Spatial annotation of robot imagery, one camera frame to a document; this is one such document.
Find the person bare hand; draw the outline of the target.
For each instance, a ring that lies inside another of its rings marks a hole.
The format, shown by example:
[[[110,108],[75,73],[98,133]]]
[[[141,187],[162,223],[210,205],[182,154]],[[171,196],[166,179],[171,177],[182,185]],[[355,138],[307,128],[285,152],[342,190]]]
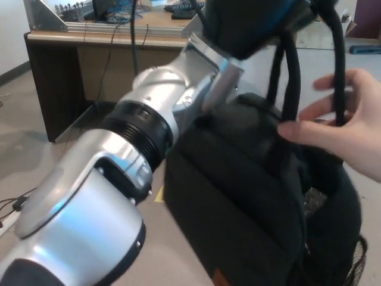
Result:
[[[298,121],[280,124],[277,131],[288,141],[328,150],[380,182],[380,82],[365,69],[349,69],[345,83],[352,89],[346,93],[344,126],[315,121],[333,111],[333,95],[328,95],[305,107]]]

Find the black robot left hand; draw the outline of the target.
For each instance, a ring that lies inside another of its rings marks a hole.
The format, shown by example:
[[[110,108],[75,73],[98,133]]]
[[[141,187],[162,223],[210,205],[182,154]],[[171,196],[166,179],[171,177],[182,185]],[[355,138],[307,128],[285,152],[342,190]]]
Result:
[[[245,60],[286,32],[297,32],[317,16],[311,1],[207,1],[204,37],[219,50]]]

